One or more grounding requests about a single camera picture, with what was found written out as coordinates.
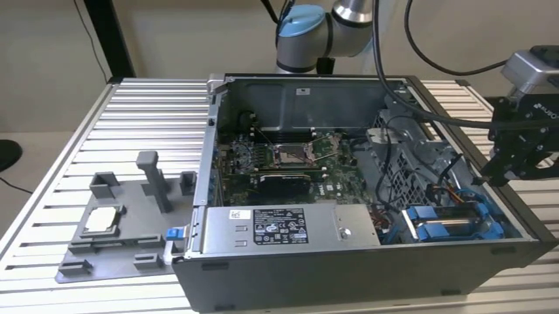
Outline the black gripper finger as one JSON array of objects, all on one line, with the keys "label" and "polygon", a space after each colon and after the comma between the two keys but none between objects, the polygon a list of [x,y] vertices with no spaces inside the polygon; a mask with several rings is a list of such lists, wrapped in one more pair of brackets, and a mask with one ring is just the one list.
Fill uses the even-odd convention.
[{"label": "black gripper finger", "polygon": [[520,131],[490,130],[488,139],[493,142],[489,161],[481,168],[481,176],[490,186],[504,186],[513,171],[524,160],[528,140]]},{"label": "black gripper finger", "polygon": [[526,139],[518,178],[557,178],[557,129],[530,131]]}]

